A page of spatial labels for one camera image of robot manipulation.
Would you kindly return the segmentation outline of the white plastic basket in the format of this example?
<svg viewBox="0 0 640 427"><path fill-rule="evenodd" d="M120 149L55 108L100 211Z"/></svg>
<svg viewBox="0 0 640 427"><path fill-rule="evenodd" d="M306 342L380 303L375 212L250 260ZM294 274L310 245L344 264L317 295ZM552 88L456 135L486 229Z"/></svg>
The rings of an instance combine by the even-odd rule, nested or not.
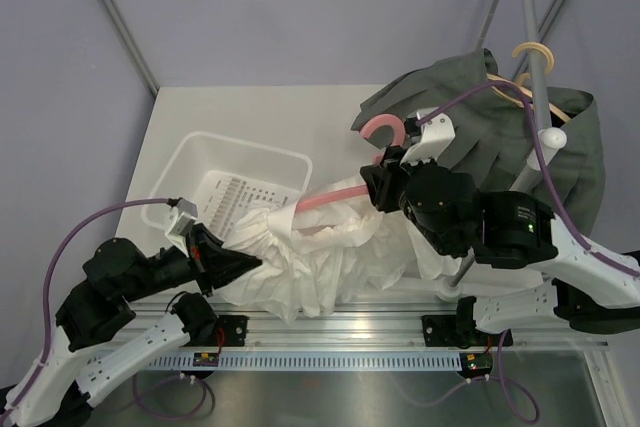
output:
<svg viewBox="0 0 640 427"><path fill-rule="evenodd" d="M280 207L298 199L311 173L306 155L195 131L178 144L150 195L194 203L198 221L224 239L253 206Z"/></svg>

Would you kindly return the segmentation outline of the grey clothes rack pole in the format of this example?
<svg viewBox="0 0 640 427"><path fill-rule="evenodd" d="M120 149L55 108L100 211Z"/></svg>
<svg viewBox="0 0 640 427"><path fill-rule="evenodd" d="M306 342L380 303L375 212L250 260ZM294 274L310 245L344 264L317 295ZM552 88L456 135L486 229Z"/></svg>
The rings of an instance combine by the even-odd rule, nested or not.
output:
<svg viewBox="0 0 640 427"><path fill-rule="evenodd" d="M491 0L477 47L483 45L499 1ZM546 75L548 73L547 67L553 62L552 57L545 54L544 46L539 43L540 35L534 0L522 0L522 8L526 40L529 43L529 46L523 47L522 50L526 52L528 67L525 72L530 75L531 98L535 108L534 140L538 141L539 138L542 138L544 149L540 161L526 162L510 189L529 193L541 180L540 168L546 166L558 152L558 149L566 145L566 135L552 127Z"/></svg>

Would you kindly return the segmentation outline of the white skirt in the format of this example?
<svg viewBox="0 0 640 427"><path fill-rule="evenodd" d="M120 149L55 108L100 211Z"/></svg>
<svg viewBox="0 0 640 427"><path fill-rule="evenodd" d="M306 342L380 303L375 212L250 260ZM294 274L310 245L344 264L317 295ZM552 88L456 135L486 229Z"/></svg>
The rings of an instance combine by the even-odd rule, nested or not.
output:
<svg viewBox="0 0 640 427"><path fill-rule="evenodd" d="M366 195L341 196L306 211L301 204L250 203L224 246L262 263L220 288L222 299L292 324L300 314L331 314L337 302L367 288L388 289L412 270L433 281L459 269L458 261L439 255L402 212L380 212Z"/></svg>

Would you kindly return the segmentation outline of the white rack base foot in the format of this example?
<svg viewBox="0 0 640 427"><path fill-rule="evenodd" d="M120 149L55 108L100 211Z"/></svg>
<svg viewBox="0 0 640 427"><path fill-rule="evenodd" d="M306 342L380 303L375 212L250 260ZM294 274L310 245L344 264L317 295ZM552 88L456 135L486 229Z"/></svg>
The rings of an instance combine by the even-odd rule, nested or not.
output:
<svg viewBox="0 0 640 427"><path fill-rule="evenodd" d="M400 290L417 291L437 296L444 302L456 302L462 297L462 287L460 284L453 284L450 276L438 277L436 279L422 279L412 277L401 277L395 284Z"/></svg>

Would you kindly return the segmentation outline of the beige wooden hanger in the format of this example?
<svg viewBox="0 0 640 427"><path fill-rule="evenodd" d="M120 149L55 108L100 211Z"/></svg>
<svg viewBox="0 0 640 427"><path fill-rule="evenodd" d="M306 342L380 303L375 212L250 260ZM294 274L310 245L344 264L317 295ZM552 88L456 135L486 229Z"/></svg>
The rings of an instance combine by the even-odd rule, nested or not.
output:
<svg viewBox="0 0 640 427"><path fill-rule="evenodd" d="M513 57L517 57L518 55L527 52L538 52L540 53L544 59L545 59L545 66L544 66L544 74L547 75L549 73L552 72L554 66L555 66L555 58L554 58L554 54L553 52L544 44L539 43L539 42L532 42L532 41L528 41L528 42L523 42L519 45L517 45L513 51L512 51L512 56ZM529 101L533 100L533 93L530 89L525 87L525 84L527 82L529 82L531 80L531 74L528 70L525 70L523 73L519 74L516 77L515 81L508 81L507 79L499 76L499 75L494 75L494 74L487 74L487 79L489 81L505 81L507 83L509 83L510 85L516 86L518 88L518 90L523 93ZM523 109L524 106L522 104L522 102L520 100L518 100L515 97L512 97L509 94L506 94L504 92L502 92L499 88L497 88L496 86L492 86L492 90L493 92L500 98L502 98L503 100L516 105L517 107ZM553 120L558 121L561 125L566 124L567 122L569 122L571 120L571 117L564 112L563 110L561 110L558 106L556 106L555 104L553 104L552 102L550 102L548 104L549 107L549 111L551 114L551 118Z"/></svg>

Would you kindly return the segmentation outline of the grey pleated skirt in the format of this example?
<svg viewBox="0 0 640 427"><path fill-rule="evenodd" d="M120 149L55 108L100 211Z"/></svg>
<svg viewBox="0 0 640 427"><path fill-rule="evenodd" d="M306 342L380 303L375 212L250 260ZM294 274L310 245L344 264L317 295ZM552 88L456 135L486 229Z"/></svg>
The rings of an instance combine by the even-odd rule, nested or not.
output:
<svg viewBox="0 0 640 427"><path fill-rule="evenodd" d="M405 73L361 103L351 128L359 131L380 114L405 119L419 109L439 107L497 72L492 53L483 49ZM597 103L592 94L569 88L551 87L548 97L569 117L560 127L567 144L548 169L574 225L588 235L601 207L606 176ZM447 114L455 138L439 164L472 175L483 192L508 189L533 149L524 110L487 88Z"/></svg>

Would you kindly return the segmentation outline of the aluminium mounting rail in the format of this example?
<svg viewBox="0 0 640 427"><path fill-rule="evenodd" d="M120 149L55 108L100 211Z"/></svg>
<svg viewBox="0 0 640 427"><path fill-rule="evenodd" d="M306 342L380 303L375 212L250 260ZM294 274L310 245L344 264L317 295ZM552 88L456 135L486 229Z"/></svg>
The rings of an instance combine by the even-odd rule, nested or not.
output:
<svg viewBox="0 0 640 427"><path fill-rule="evenodd" d="M280 318L256 307L238 307L211 299L218 315L248 318L244 351L417 351L425 347L422 317L453 314L452 304L442 302L356 301L339 304L331 315L301 315L289 326ZM164 314L166 304L138 302L137 317L106 349L115 349L152 327ZM609 342L602 336L570 333L568 327L553 324L541 328L511 327L513 349L523 351L601 351Z"/></svg>

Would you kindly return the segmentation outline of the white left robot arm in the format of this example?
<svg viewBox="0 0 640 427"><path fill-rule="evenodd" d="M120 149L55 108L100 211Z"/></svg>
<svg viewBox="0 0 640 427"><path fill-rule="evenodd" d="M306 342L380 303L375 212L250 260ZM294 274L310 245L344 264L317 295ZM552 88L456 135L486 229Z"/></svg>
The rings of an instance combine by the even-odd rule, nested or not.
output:
<svg viewBox="0 0 640 427"><path fill-rule="evenodd" d="M224 248L204 225L183 247L146 256L124 238L101 244L83 266L85 280L68 294L40 357L23 380L3 391L1 420L11 426L80 426L124 381L163 353L203 345L217 316L207 299L261 266L259 258ZM194 282L164 316L96 366L90 359L136 317L131 303Z"/></svg>

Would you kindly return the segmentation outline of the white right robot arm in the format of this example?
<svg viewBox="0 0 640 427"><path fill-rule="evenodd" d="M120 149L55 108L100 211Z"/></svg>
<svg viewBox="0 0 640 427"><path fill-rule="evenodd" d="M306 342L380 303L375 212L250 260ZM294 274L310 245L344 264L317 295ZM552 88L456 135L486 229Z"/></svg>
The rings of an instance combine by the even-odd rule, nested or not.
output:
<svg viewBox="0 0 640 427"><path fill-rule="evenodd" d="M392 147L378 164L360 170L377 210L402 212L441 256L473 255L494 269L531 268L548 277L514 294L458 300L451 329L463 345L554 320L589 334L638 329L638 253L584 247L565 221L529 194L483 193L469 174L401 157L401 148Z"/></svg>

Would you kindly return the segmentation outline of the pink plastic hanger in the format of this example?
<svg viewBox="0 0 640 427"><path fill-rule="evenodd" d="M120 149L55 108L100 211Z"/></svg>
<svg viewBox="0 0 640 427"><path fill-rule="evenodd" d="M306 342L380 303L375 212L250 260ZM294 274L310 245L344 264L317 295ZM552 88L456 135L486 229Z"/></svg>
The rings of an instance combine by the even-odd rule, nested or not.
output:
<svg viewBox="0 0 640 427"><path fill-rule="evenodd" d="M391 114L380 114L375 116L360 129L359 133L363 139L369 140L372 135L380 129L389 129L391 131L392 137L389 144L390 147L402 146L406 136L404 122ZM330 203L368 195L369 191L367 186L365 184L361 184L312 197L302 198L297 202L294 212L306 212Z"/></svg>

